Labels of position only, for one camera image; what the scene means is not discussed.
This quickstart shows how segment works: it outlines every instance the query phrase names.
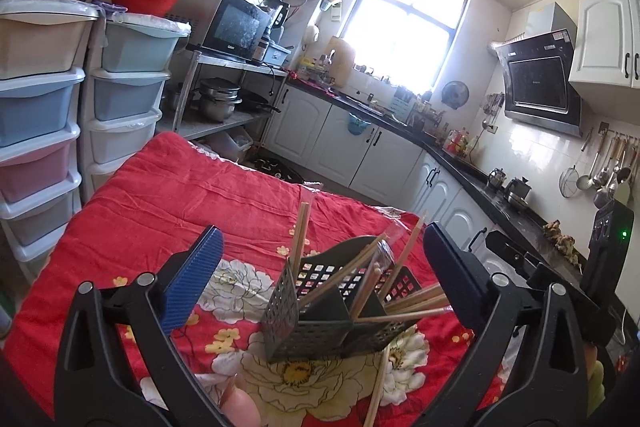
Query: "chopstick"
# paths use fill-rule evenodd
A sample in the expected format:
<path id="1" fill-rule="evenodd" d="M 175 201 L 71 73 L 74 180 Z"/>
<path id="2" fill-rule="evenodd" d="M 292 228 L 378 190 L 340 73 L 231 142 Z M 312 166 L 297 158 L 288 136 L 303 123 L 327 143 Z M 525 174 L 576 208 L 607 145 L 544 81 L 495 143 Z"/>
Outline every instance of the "chopstick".
<path id="1" fill-rule="evenodd" d="M 394 308 L 394 313 L 410 313 L 410 312 L 421 312 L 425 310 L 434 310 L 436 308 L 441 308 L 443 306 L 449 306 L 449 299 L 444 293 L 442 295 L 438 295 L 433 299 L 428 299 L 423 302 L 419 302 L 417 304 L 413 304 L 411 306 L 405 306 L 402 308 Z"/>
<path id="2" fill-rule="evenodd" d="M 367 268 L 367 272 L 366 274 L 364 274 L 362 283 L 360 283 L 358 294 L 356 295 L 356 298 L 353 300 L 353 304 L 351 305 L 349 316 L 352 320 L 360 316 L 360 312 L 364 308 L 364 305 L 367 303 L 371 292 L 375 289 L 376 284 L 378 284 L 378 281 L 382 276 L 382 269 L 380 268 L 380 264 L 372 263 L 372 265 L 373 266 L 370 265 Z"/>
<path id="3" fill-rule="evenodd" d="M 378 374 L 376 375 L 376 383 L 373 386 L 373 393 L 371 393 L 371 402 L 369 402 L 369 408 L 367 409 L 367 416 L 364 420 L 362 427 L 373 427 L 373 422 L 376 420 L 378 414 L 378 407 L 380 407 L 380 400 L 382 400 L 382 392 L 384 391 L 386 365 L 389 361 L 389 353 L 391 352 L 391 343 L 387 344 L 385 349 L 380 355 L 380 365 L 378 366 Z"/>
<path id="4" fill-rule="evenodd" d="M 377 238 L 375 238 L 371 243 L 369 243 L 365 248 L 363 248 L 356 257 L 354 257 L 350 263 L 347 263 L 345 266 L 340 268 L 336 273 L 334 273 L 329 279 L 327 279 L 322 285 L 316 286 L 312 289 L 308 294 L 303 295 L 299 301 L 299 308 L 307 306 L 309 303 L 314 300 L 320 298 L 322 295 L 327 293 L 331 288 L 337 286 L 344 276 L 350 274 L 353 270 L 360 267 L 360 265 L 366 263 L 373 254 L 376 252 L 378 248 L 378 244 L 380 241 L 384 241 L 386 239 L 386 233 L 381 233 Z"/>
<path id="5" fill-rule="evenodd" d="M 306 229 L 309 225 L 310 210 L 309 203 L 306 203 L 306 201 L 300 203 L 298 219 L 296 220 L 296 231 L 293 235 L 293 252 L 289 256 L 293 280 L 298 278 L 298 273 L 300 272 L 300 260 L 302 259 L 302 251 L 305 248 Z"/>
<path id="6" fill-rule="evenodd" d="M 354 320 L 356 324 L 380 323 L 380 322 L 406 322 L 424 319 L 425 317 L 437 317 L 447 312 L 453 311 L 451 306 L 436 308 L 434 310 L 424 310 L 421 312 L 401 313 L 397 315 L 385 315 L 378 317 L 358 317 Z"/>
<path id="7" fill-rule="evenodd" d="M 415 241 L 418 239 L 418 234 L 422 229 L 422 226 L 424 224 L 424 220 L 426 219 L 426 217 L 427 217 L 427 214 L 425 212 L 425 214 L 420 219 L 418 219 L 418 223 L 415 225 L 414 229 L 412 230 L 411 236 L 409 236 L 409 240 L 406 242 L 406 245 L 404 245 L 404 250 L 402 250 L 400 257 L 398 257 L 398 262 L 394 266 L 393 272 L 391 272 L 391 275 L 382 285 L 382 288 L 380 288 L 380 291 L 378 292 L 378 297 L 381 300 L 385 299 L 385 297 L 391 291 L 391 287 L 396 282 L 396 279 L 398 278 L 398 274 L 400 273 L 402 266 L 404 266 L 404 263 L 407 260 L 407 257 L 409 257 L 409 254 L 411 253 L 411 250 L 415 245 Z"/>
<path id="8" fill-rule="evenodd" d="M 393 312 L 396 309 L 412 306 L 428 299 L 433 299 L 434 297 L 442 295 L 443 293 L 444 291 L 442 289 L 442 286 L 440 286 L 439 283 L 436 283 L 431 286 L 427 286 L 427 288 L 418 290 L 411 295 L 407 295 L 402 299 L 398 299 L 397 301 L 388 302 L 385 305 L 385 312 Z"/>

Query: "white cabinet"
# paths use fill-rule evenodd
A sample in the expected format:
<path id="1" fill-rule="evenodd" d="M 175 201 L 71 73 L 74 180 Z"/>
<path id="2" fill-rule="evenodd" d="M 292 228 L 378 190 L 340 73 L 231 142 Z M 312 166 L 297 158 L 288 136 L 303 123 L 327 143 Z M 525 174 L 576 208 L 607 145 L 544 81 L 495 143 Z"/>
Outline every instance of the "white cabinet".
<path id="1" fill-rule="evenodd" d="M 460 190 L 451 201 L 449 208 L 440 219 L 440 225 L 461 250 L 468 250 L 473 242 L 471 251 L 476 251 L 484 245 L 484 236 L 494 227 L 493 221 L 466 193 L 466 190 Z"/>
<path id="2" fill-rule="evenodd" d="M 426 151 L 422 151 L 414 169 L 404 182 L 398 201 L 394 206 L 418 214 L 420 202 L 425 197 L 427 190 L 431 188 L 428 180 L 437 168 L 436 160 Z"/>
<path id="3" fill-rule="evenodd" d="M 379 130 L 350 188 L 380 203 L 397 199 L 422 149 L 387 130 Z"/>
<path id="4" fill-rule="evenodd" d="M 370 124 L 362 134 L 348 130 L 349 112 L 334 105 L 322 126 L 306 167 L 348 187 L 378 132 Z"/>
<path id="5" fill-rule="evenodd" d="M 629 0 L 631 3 L 631 28 L 633 32 L 633 76 L 631 87 L 640 87 L 640 0 Z"/>
<path id="6" fill-rule="evenodd" d="M 417 214 L 427 213 L 427 222 L 439 221 L 462 186 L 441 165 L 429 178 L 429 187 L 418 202 Z"/>
<path id="7" fill-rule="evenodd" d="M 631 86 L 633 4 L 637 9 L 637 0 L 580 1 L 571 81 Z"/>
<path id="8" fill-rule="evenodd" d="M 264 146 L 267 150 L 306 166 L 331 103 L 294 87 L 286 87 L 273 116 Z"/>

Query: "black mesh basket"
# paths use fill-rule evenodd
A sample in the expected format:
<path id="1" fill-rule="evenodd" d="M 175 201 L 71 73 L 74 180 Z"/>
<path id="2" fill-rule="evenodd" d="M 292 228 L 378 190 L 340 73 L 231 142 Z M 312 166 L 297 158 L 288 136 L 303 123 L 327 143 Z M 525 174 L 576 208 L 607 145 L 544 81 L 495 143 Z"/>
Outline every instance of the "black mesh basket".
<path id="1" fill-rule="evenodd" d="M 298 297 L 329 279 L 374 239 L 372 235 L 355 237 L 326 252 L 303 258 L 295 282 L 289 263 L 285 264 L 261 321 L 268 362 L 375 353 L 417 322 L 354 323 L 350 319 L 349 306 L 362 282 L 366 266 L 346 275 L 338 286 L 300 311 Z M 391 269 L 383 275 L 376 291 Z M 385 301 L 402 298 L 419 289 L 420 285 L 411 271 L 402 267 Z M 378 296 L 372 293 L 360 317 L 385 315 Z"/>

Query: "black countertop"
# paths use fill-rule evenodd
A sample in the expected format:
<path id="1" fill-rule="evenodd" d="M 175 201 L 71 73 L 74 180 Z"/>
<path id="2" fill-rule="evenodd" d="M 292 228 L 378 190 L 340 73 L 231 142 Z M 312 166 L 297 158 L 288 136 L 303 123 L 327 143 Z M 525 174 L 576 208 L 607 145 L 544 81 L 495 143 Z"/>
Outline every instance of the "black countertop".
<path id="1" fill-rule="evenodd" d="M 542 257 L 549 266 L 559 272 L 570 283 L 575 286 L 579 285 L 580 270 L 572 266 L 551 242 L 544 237 L 542 225 L 546 223 L 546 220 L 538 216 L 533 210 L 528 209 L 521 214 L 511 208 L 501 192 L 495 192 L 486 187 L 487 175 L 484 172 L 458 158 L 453 158 L 453 156 L 436 147 L 433 137 L 415 132 L 410 127 L 395 122 L 390 118 L 381 117 L 344 95 L 332 96 L 319 87 L 310 86 L 295 79 L 287 80 L 287 84 L 350 111 L 360 118 L 365 118 L 367 121 L 391 131 L 426 150 L 462 185 L 482 211 L 504 230 L 504 233 L 514 243 L 524 250 L 537 253 L 539 257 Z"/>

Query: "window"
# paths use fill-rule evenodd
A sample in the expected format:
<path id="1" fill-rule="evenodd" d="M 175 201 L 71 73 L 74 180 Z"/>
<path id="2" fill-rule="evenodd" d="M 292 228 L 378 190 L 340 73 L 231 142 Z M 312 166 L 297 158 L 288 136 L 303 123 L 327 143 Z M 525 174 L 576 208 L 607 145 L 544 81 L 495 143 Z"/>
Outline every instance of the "window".
<path id="1" fill-rule="evenodd" d="M 416 94 L 431 89 L 467 0 L 357 0 L 342 32 L 356 63 Z"/>

